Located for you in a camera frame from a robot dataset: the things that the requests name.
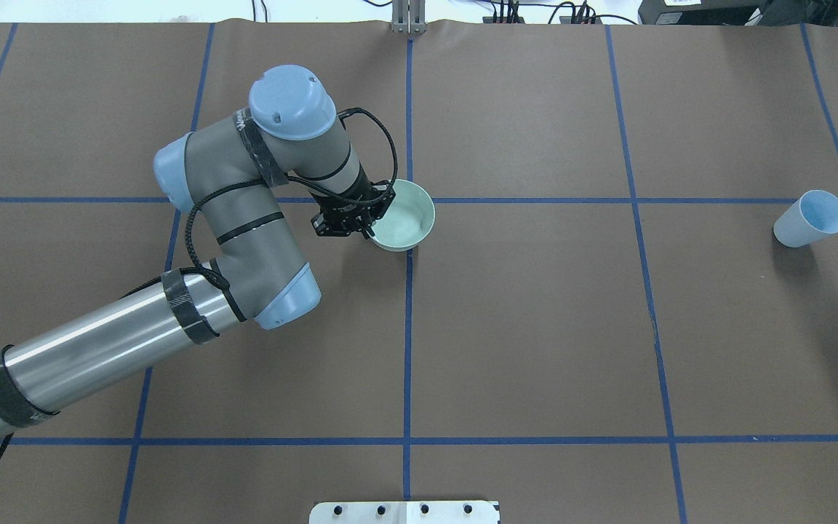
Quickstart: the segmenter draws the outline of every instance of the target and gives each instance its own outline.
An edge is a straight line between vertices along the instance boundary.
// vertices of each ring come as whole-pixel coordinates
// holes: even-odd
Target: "white metal plate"
[[[316,504],[309,524],[499,524],[497,501],[360,501]]]

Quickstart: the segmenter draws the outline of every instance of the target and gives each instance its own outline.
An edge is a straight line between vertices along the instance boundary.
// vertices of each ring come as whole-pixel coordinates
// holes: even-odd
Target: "white bracket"
[[[500,524],[496,501],[321,503],[309,524]]]
[[[426,0],[393,0],[394,33],[426,32]]]

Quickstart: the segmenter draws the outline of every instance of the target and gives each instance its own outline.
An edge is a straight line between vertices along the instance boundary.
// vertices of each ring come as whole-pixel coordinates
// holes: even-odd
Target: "light blue cap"
[[[193,197],[186,185],[186,140],[191,134],[186,133],[168,143],[153,156],[153,176],[157,179],[157,185],[167,194],[173,207],[183,213],[193,209]]]
[[[306,263],[280,294],[254,317],[261,328],[279,328],[287,322],[300,318],[319,305],[322,291],[316,284],[316,277]]]
[[[301,65],[268,69],[250,87],[247,106],[261,129],[285,140],[309,140],[335,123],[335,102]]]

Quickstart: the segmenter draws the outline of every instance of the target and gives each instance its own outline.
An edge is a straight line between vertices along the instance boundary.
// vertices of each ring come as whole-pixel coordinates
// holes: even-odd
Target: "cup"
[[[408,251],[432,230],[435,203],[422,186],[409,180],[396,180],[393,190],[396,196],[373,225],[372,240],[386,251]]]
[[[838,233],[838,198],[821,189],[797,199],[775,222],[775,238],[788,247],[801,247]]]

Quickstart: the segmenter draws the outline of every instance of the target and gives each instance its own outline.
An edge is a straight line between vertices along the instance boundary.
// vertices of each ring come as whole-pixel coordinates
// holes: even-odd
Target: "black box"
[[[656,25],[745,25],[761,0],[701,0],[699,4],[682,0],[642,0],[639,20]]]

